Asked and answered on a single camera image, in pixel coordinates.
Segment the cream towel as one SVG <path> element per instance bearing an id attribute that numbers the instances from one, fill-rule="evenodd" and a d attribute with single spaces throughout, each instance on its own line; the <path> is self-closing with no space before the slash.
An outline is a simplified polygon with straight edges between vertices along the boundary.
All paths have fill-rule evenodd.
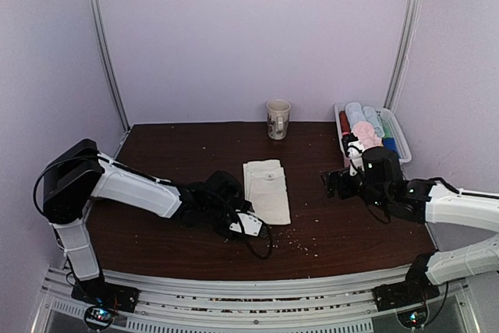
<path id="1" fill-rule="evenodd" d="M 269 225 L 290 225 L 285 170 L 278 159 L 242 165 L 245 199 L 255 215 Z"/>

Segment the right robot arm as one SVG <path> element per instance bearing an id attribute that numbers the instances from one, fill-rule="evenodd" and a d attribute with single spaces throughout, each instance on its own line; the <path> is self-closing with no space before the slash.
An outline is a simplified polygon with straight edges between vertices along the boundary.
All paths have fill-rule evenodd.
<path id="1" fill-rule="evenodd" d="M 360 198 L 381 209 L 387 220 L 400 218 L 419 224 L 446 223 L 498 231 L 498 196 L 458 189 L 441 177 L 404 178 L 398 155 L 384 147 L 361 151 L 350 147 L 347 168 L 323 174 L 327 194 L 346 200 Z M 417 302 L 430 285 L 481 275 L 498 269 L 498 237 L 447 252 L 420 255 L 412 263 L 400 297 Z"/>

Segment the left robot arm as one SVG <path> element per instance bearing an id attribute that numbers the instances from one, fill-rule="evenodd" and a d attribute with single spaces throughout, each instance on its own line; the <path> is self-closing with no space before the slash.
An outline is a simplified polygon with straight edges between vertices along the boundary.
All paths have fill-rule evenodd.
<path id="1" fill-rule="evenodd" d="M 243 241 L 261 260 L 250 238 L 272 239 L 270 227 L 256 216 L 242 185 L 230 173 L 213 172 L 206 180 L 180 183 L 137 171 L 101 153 L 91 139 L 83 139 L 49 163 L 34 183 L 35 209 L 55 231 L 73 267 L 83 294 L 96 305 L 112 297 L 84 222 L 91 200 L 110 200 L 145 210 L 185 225 L 209 225 L 226 239 Z"/>

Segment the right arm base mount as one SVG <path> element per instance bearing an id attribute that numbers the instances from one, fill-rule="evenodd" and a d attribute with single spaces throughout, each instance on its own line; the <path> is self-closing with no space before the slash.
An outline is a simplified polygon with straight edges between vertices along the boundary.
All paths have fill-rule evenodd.
<path id="1" fill-rule="evenodd" d="M 393 310 L 399 324 L 412 331 L 425 328 L 432 321 L 428 303 L 439 295 L 438 286 L 407 281 L 380 285 L 373 289 L 377 311 Z"/>

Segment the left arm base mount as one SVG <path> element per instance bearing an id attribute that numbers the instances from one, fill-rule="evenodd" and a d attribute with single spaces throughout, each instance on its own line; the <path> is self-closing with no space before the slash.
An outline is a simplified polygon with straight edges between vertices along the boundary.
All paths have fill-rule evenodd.
<path id="1" fill-rule="evenodd" d="M 102 331 L 111 327 L 119 312 L 133 313 L 139 294 L 133 287 L 105 283 L 103 296 L 89 297 L 74 286 L 71 297 L 89 304 L 83 312 L 83 322 L 91 330 Z"/>

